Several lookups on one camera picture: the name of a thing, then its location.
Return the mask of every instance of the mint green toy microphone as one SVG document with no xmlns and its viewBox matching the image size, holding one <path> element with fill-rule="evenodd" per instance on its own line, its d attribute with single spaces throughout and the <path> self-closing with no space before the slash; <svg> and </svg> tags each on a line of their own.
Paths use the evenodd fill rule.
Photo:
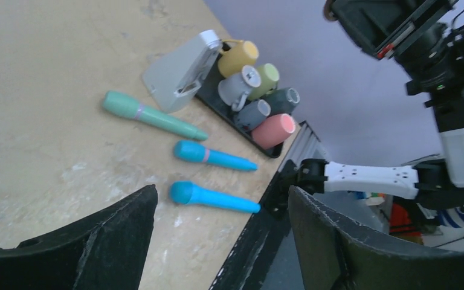
<svg viewBox="0 0 464 290">
<path fill-rule="evenodd" d="M 121 92 L 109 91 L 102 102 L 102 107 L 119 117 L 142 121 L 186 138 L 198 141 L 204 141 L 208 138 L 207 133 L 196 126 L 146 106 Z"/>
</svg>

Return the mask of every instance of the cup handle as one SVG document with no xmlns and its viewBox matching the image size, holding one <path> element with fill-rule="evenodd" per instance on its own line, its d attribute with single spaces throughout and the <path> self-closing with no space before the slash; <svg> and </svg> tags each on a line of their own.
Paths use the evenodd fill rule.
<svg viewBox="0 0 464 290">
<path fill-rule="evenodd" d="M 222 39 L 221 42 L 224 44 L 226 42 L 232 42 L 232 43 L 236 43 L 236 44 L 240 44 L 241 42 L 243 42 L 244 40 L 240 40 L 240 39 Z M 223 50 L 223 48 L 220 48 L 219 49 L 219 53 L 221 54 L 225 54 L 226 51 Z"/>
<path fill-rule="evenodd" d="M 235 100 L 234 103 L 232 103 L 231 105 L 232 111 L 234 112 L 241 111 L 243 107 L 245 106 L 247 97 L 248 97 L 248 93 L 243 92 L 243 94 L 239 98 L 237 98 L 237 100 Z"/>
<path fill-rule="evenodd" d="M 269 91 L 266 92 L 264 95 L 271 95 L 274 91 L 276 91 L 279 88 L 279 83 L 276 83 Z"/>
</svg>

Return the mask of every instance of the yellow cup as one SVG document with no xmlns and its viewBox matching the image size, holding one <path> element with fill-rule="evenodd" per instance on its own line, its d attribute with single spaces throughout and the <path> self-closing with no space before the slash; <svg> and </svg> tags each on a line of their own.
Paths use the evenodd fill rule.
<svg viewBox="0 0 464 290">
<path fill-rule="evenodd" d="M 224 39 L 223 42 L 236 43 L 228 51 L 220 50 L 222 57 L 217 62 L 217 68 L 224 77 L 240 73 L 245 65 L 253 66 L 259 58 L 259 50 L 249 40 Z"/>
</svg>

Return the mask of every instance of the white cup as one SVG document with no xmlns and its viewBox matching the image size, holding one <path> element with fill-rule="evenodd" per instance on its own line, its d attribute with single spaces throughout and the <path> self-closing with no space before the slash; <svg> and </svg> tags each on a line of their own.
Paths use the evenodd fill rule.
<svg viewBox="0 0 464 290">
<path fill-rule="evenodd" d="M 260 86 L 260 82 L 259 72 L 253 66 L 245 65 L 241 72 L 219 82 L 217 92 L 221 100 L 232 108 L 232 111 L 239 112 L 245 106 L 251 91 Z"/>
</svg>

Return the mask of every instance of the black cable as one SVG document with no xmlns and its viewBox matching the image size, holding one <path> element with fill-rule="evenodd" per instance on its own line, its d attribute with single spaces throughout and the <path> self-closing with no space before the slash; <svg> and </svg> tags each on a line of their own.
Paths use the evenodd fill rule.
<svg viewBox="0 0 464 290">
<path fill-rule="evenodd" d="M 458 15 L 456 15 L 455 18 L 453 18 L 453 21 L 451 22 L 451 32 L 454 32 L 454 30 L 456 30 L 456 28 L 454 28 L 456 24 L 456 19 L 458 19 L 458 17 L 460 17 L 463 13 L 464 13 L 464 9 Z"/>
<path fill-rule="evenodd" d="M 461 238 L 459 238 L 459 239 L 456 239 L 456 240 L 450 240 L 449 242 L 440 244 L 440 245 L 438 245 L 438 246 L 433 246 L 433 248 L 440 248 L 440 247 L 442 247 L 442 246 L 449 245 L 449 244 L 451 244 L 451 243 L 456 243 L 456 242 L 459 242 L 459 241 L 461 241 L 461 240 L 464 240 L 464 236 L 461 237 Z"/>
</svg>

